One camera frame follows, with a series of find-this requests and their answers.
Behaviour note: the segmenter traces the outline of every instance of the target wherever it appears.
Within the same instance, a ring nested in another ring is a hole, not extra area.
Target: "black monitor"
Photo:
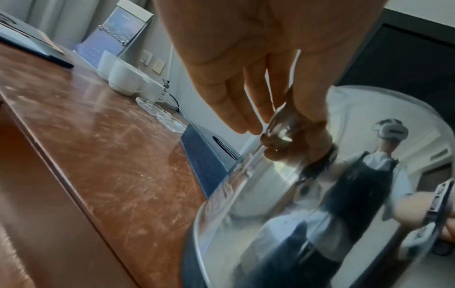
[[[455,128],[455,28],[385,9],[337,85],[416,97]]]

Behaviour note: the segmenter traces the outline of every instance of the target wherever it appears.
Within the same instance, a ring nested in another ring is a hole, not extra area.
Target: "wall outlet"
[[[153,57],[152,53],[148,52],[147,50],[144,50],[144,51],[142,51],[142,54],[141,54],[141,62],[145,66],[149,66],[150,61],[152,61],[152,57]]]
[[[163,71],[165,65],[166,63],[158,58],[155,60],[155,63],[153,63],[152,70],[158,75],[161,75],[161,72]]]

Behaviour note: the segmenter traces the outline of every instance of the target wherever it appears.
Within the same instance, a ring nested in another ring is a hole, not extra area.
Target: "white shirt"
[[[362,153],[355,154],[345,162],[350,166],[361,156]],[[393,160],[383,152],[376,152],[367,155],[363,162],[375,170],[389,171]],[[391,219],[393,208],[398,201],[412,193],[412,185],[406,172],[400,165],[397,165],[393,171],[391,192],[384,203],[382,219],[384,221]],[[337,216],[321,210],[296,211],[290,215],[273,218],[263,226],[241,257],[244,271],[248,272],[255,263],[290,236],[302,221],[307,222],[307,238],[313,246],[327,259],[342,262],[353,246],[345,222]]]

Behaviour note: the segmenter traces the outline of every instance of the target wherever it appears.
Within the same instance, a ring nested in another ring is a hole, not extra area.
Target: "laptop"
[[[17,47],[65,68],[71,61],[55,50],[38,29],[0,10],[0,42]]]

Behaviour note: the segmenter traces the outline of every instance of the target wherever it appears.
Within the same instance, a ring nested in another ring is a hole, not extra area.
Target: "air vent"
[[[441,152],[439,152],[439,153],[437,153],[437,154],[431,156],[431,157],[430,157],[430,161],[436,160],[436,159],[438,159],[439,157],[444,156],[444,155],[447,154],[447,153],[449,153],[449,150],[448,150],[448,149],[444,149],[444,150],[442,150]]]

